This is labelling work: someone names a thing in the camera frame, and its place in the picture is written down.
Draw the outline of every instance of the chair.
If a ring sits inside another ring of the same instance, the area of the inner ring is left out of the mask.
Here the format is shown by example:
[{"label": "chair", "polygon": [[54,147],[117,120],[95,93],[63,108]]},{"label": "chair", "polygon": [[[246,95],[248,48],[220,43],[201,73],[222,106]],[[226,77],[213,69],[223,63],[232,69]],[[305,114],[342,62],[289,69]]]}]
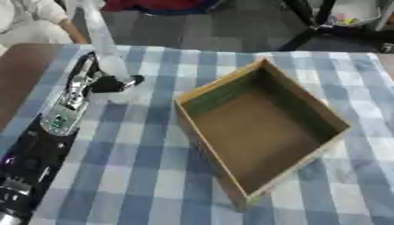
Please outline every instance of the chair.
[{"label": "chair", "polygon": [[280,51],[294,51],[300,46],[320,35],[331,35],[340,38],[365,40],[378,47],[383,53],[389,53],[394,46],[393,31],[371,31],[365,27],[346,27],[341,25],[328,25],[327,21],[332,13],[336,0],[324,0],[315,16],[307,0],[282,0],[302,22],[307,29],[295,36],[291,41],[280,48]]}]

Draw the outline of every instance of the chair leg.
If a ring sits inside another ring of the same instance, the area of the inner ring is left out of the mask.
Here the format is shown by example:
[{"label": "chair leg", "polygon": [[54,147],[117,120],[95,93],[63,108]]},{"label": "chair leg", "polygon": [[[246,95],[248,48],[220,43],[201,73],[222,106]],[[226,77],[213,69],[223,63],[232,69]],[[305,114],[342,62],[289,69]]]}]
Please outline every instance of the chair leg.
[{"label": "chair leg", "polygon": [[290,52],[297,50],[300,46],[308,42],[316,35],[316,31],[312,29],[307,29],[304,32],[298,34],[295,38],[291,41],[283,45],[279,51],[280,52]]}]

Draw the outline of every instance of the table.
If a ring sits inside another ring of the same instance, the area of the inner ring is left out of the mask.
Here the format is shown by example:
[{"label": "table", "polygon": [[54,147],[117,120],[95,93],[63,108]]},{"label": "table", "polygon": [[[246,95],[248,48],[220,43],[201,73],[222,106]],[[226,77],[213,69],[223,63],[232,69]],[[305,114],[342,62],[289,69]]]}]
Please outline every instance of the table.
[{"label": "table", "polygon": [[[72,45],[48,50],[48,55],[57,51],[55,61],[0,135],[0,149],[15,141],[60,90],[61,74],[67,75],[88,50]],[[91,103],[81,133],[31,224],[394,222],[394,83],[374,54],[120,50],[129,71],[146,76],[141,97],[132,105]],[[6,60],[12,54],[7,53]],[[325,101],[352,128],[344,141],[240,214],[190,148],[171,99],[261,56]],[[390,64],[390,58],[382,56],[385,60]],[[10,63],[1,61],[3,74],[2,67]]]}]

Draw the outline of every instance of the white sleeve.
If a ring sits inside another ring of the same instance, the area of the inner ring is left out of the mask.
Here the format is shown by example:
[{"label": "white sleeve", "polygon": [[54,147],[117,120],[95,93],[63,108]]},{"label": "white sleeve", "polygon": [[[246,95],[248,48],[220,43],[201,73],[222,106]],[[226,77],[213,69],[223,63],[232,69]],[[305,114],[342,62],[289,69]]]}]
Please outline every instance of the white sleeve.
[{"label": "white sleeve", "polygon": [[55,0],[23,0],[23,3],[32,14],[54,24],[67,18],[66,12]]}]

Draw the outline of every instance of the person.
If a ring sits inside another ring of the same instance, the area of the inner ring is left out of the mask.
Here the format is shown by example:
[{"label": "person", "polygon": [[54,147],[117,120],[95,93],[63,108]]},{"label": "person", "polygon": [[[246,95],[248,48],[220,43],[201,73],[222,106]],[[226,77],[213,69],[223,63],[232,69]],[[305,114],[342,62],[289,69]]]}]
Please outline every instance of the person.
[{"label": "person", "polygon": [[87,43],[54,0],[0,0],[0,55],[23,42]]}]

